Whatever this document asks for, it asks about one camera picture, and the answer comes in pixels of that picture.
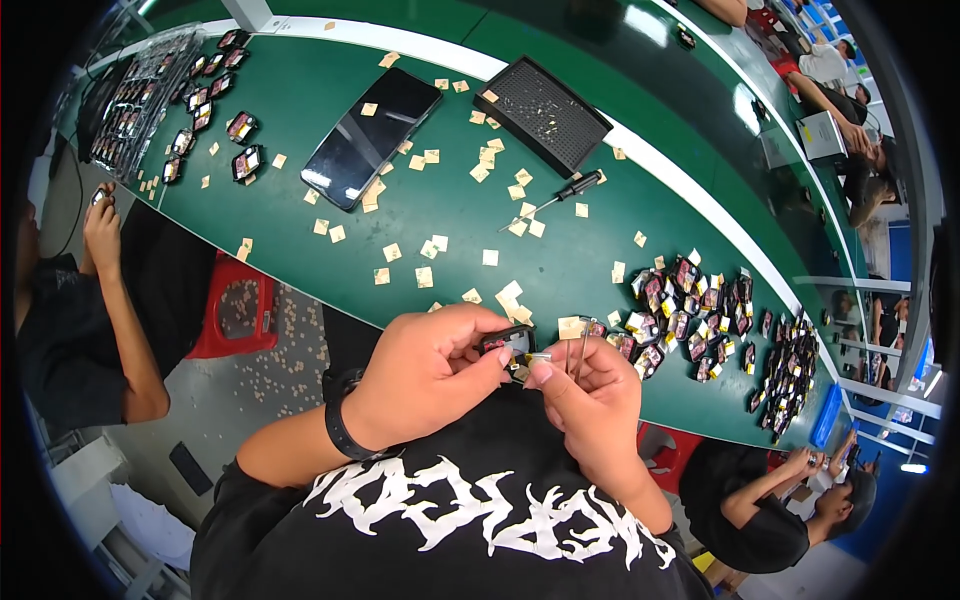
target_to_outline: plastic tray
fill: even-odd
[[[491,103],[487,90],[497,95]],[[572,89],[522,56],[477,90],[473,105],[549,164],[564,179],[579,171],[613,125]]]

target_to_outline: phone screen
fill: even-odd
[[[401,69],[387,69],[327,134],[300,178],[343,210],[354,208],[441,93]],[[371,111],[369,105],[376,108],[365,116]]]

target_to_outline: gray floor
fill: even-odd
[[[40,253],[55,254],[71,235],[78,203],[85,202],[100,181],[110,177],[94,165],[64,155],[50,182],[43,207]],[[132,194],[114,193],[121,218]],[[67,244],[79,262],[83,255],[83,214]],[[235,283],[221,298],[219,320],[228,338],[252,331],[257,287]],[[211,481],[233,460],[240,444],[267,423],[316,407],[323,401],[320,375],[329,366],[320,304],[282,285],[274,290],[273,329],[279,341],[271,351],[228,358],[185,360],[165,383],[170,393],[166,419],[104,428],[127,457],[132,487],[191,527],[198,527],[213,504],[213,492],[193,493],[168,456],[183,442]],[[98,431],[84,432],[93,439]]]

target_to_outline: fingernail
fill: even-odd
[[[543,385],[547,379],[553,376],[553,369],[546,363],[537,363],[530,370],[530,374],[533,375],[538,384]]]

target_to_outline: black phone case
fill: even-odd
[[[193,454],[190,454],[190,450],[186,449],[183,442],[175,445],[170,451],[170,462],[174,464],[183,480],[196,495],[204,495],[213,488],[213,482],[206,476],[197,459],[193,458]]]

